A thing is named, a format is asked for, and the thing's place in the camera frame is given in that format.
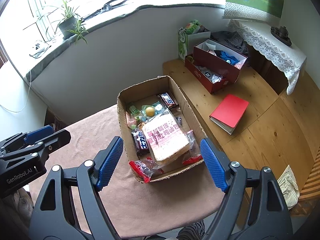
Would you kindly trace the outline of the red orange jelly cup snack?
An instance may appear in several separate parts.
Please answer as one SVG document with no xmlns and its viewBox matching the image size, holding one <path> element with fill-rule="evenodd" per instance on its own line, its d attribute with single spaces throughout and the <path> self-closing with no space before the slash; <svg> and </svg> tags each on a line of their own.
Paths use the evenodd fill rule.
<svg viewBox="0 0 320 240">
<path fill-rule="evenodd" d="M 145 125 L 145 122 L 139 123 L 139 124 L 137 125 L 137 127 L 136 127 L 136 130 L 137 130 L 137 131 L 141 131 L 144 125 Z"/>
</svg>

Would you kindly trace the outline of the Snickers bar chinese label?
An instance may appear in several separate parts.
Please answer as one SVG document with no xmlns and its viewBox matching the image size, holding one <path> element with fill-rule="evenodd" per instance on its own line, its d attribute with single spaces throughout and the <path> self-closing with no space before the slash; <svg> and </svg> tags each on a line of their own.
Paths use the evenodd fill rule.
<svg viewBox="0 0 320 240">
<path fill-rule="evenodd" d="M 143 132 L 137 129 L 135 131 L 132 131 L 131 134 L 133 136 L 133 140 L 135 143 L 137 155 L 139 157 L 142 157 L 148 154 L 150 151 L 149 151 L 148 143 L 146 141 L 146 138 Z"/>
</svg>

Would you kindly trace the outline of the pink candy wrapper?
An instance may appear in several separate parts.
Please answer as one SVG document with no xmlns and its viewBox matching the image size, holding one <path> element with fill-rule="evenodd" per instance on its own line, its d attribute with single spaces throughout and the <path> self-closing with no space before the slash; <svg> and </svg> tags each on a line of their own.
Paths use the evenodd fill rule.
<svg viewBox="0 0 320 240">
<path fill-rule="evenodd" d="M 132 117 L 131 114 L 126 112 L 126 123 L 128 128 L 130 128 L 131 130 L 135 130 L 137 127 L 137 121 L 134 117 Z"/>
</svg>

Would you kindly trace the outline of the green jelly cup snack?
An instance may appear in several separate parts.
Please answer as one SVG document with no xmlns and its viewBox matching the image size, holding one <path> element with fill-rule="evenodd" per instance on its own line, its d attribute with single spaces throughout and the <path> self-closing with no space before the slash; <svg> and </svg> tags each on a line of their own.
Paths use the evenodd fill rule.
<svg viewBox="0 0 320 240">
<path fill-rule="evenodd" d="M 146 118 L 146 120 L 149 120 L 158 114 L 161 114 L 165 111 L 165 107 L 162 103 L 159 101 L 151 104 L 151 105 L 143 105 L 141 109 L 141 113 Z"/>
</svg>

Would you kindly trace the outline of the white lace cloth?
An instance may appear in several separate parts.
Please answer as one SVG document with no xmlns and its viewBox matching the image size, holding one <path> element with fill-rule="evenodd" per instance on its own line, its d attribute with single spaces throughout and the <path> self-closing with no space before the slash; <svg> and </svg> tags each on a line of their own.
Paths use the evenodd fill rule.
<svg viewBox="0 0 320 240">
<path fill-rule="evenodd" d="M 292 94 L 300 72 L 304 70 L 306 55 L 295 45 L 287 46 L 271 34 L 271 26 L 263 22 L 230 20 L 228 28 L 238 34 L 271 61 L 288 80 L 287 95 Z"/>
</svg>

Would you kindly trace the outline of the small spider plant offshoot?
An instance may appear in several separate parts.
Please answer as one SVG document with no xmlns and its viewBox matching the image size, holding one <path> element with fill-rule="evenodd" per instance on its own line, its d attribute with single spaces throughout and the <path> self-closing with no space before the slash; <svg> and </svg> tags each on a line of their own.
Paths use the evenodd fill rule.
<svg viewBox="0 0 320 240">
<path fill-rule="evenodd" d="M 85 35 L 88 34 L 88 31 L 85 28 L 82 19 L 76 20 L 74 28 L 68 29 L 67 31 L 76 36 L 75 43 L 79 40 L 83 40 L 86 44 L 88 44 L 85 38 Z"/>
</svg>

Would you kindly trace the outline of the dark red shoe box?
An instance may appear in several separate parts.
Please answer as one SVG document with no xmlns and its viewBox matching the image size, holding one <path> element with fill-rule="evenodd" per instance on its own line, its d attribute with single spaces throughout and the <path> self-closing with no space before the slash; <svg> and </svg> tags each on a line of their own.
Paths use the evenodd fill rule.
<svg viewBox="0 0 320 240">
<path fill-rule="evenodd" d="M 219 42 L 207 39 L 193 48 L 193 59 L 198 66 L 206 67 L 236 83 L 248 57 L 237 53 Z"/>
</svg>

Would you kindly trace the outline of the dark red box lid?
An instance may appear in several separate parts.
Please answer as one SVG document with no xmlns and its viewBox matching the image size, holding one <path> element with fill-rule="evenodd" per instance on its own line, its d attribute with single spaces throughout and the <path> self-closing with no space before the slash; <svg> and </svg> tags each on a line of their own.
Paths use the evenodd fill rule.
<svg viewBox="0 0 320 240">
<path fill-rule="evenodd" d="M 184 63 L 186 68 L 199 80 L 210 94 L 216 93 L 229 84 L 229 81 L 222 75 L 217 74 L 207 67 L 198 66 L 191 54 L 185 57 Z"/>
</svg>

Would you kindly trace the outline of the Snickers bar english label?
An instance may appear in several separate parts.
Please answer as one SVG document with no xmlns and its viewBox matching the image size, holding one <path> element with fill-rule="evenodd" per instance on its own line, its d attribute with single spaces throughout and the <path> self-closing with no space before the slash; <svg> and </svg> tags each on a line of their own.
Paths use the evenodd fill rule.
<svg viewBox="0 0 320 240">
<path fill-rule="evenodd" d="M 179 106 L 176 100 L 173 97 L 171 97 L 168 92 L 157 94 L 157 96 L 160 98 L 160 100 L 165 104 L 165 106 L 168 109 L 177 108 Z"/>
</svg>

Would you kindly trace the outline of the red dates packet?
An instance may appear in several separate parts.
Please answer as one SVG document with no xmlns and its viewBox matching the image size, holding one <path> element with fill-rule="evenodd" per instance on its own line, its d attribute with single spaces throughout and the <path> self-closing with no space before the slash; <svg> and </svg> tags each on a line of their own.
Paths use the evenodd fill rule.
<svg viewBox="0 0 320 240">
<path fill-rule="evenodd" d="M 183 155 L 182 165 L 184 166 L 194 164 L 202 159 L 200 147 L 196 141 L 192 129 L 186 133 L 186 137 L 189 141 L 190 147 L 189 150 Z"/>
<path fill-rule="evenodd" d="M 153 176 L 164 174 L 161 168 L 155 169 L 155 163 L 151 157 L 146 157 L 142 160 L 131 160 L 129 165 L 142 178 L 144 183 L 149 183 Z"/>
</svg>

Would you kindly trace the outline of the black patterned candy wrapper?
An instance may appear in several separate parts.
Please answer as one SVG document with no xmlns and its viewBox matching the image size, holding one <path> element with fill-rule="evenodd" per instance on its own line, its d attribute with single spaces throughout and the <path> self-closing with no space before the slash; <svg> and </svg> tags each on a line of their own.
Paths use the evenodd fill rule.
<svg viewBox="0 0 320 240">
<path fill-rule="evenodd" d="M 177 116 L 176 120 L 182 126 L 182 117 L 181 116 Z"/>
</svg>

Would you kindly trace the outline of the bagged sliced bread loaf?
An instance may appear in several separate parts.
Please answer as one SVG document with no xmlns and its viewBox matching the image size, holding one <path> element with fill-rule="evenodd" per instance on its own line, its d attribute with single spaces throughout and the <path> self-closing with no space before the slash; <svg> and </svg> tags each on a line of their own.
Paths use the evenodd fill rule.
<svg viewBox="0 0 320 240">
<path fill-rule="evenodd" d="M 147 122 L 142 132 L 153 161 L 159 167 L 172 163 L 189 150 L 190 144 L 186 132 L 169 110 Z"/>
</svg>

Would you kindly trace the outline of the red notebook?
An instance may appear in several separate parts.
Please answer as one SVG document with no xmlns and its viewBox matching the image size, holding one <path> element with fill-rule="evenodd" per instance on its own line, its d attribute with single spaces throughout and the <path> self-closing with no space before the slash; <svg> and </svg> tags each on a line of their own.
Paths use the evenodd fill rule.
<svg viewBox="0 0 320 240">
<path fill-rule="evenodd" d="M 248 101 L 228 94 L 211 113 L 209 118 L 229 135 L 232 135 L 248 105 Z"/>
</svg>

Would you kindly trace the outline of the green white paper bag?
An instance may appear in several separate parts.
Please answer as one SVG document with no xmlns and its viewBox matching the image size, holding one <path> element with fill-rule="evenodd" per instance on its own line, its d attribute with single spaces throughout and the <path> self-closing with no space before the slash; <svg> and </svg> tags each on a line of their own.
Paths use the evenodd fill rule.
<svg viewBox="0 0 320 240">
<path fill-rule="evenodd" d="M 193 53 L 193 47 L 208 38 L 211 32 L 198 20 L 191 20 L 178 31 L 178 58 L 184 61 L 185 57 Z"/>
</svg>

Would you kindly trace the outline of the small green mint wrapper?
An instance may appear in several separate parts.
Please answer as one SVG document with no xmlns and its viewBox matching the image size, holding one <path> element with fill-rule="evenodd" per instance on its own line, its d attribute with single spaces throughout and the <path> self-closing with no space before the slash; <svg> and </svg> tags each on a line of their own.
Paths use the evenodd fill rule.
<svg viewBox="0 0 320 240">
<path fill-rule="evenodd" d="M 129 105 L 129 111 L 132 116 L 140 115 L 140 110 L 132 103 Z"/>
</svg>

